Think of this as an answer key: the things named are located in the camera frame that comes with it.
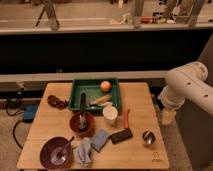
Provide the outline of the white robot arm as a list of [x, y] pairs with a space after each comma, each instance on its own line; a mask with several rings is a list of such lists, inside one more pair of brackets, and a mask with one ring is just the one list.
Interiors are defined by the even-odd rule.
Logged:
[[213, 117], [213, 87], [205, 83], [207, 67], [199, 62], [190, 62], [166, 73], [166, 86], [158, 96], [163, 109], [162, 124], [169, 125], [177, 111], [188, 99]]

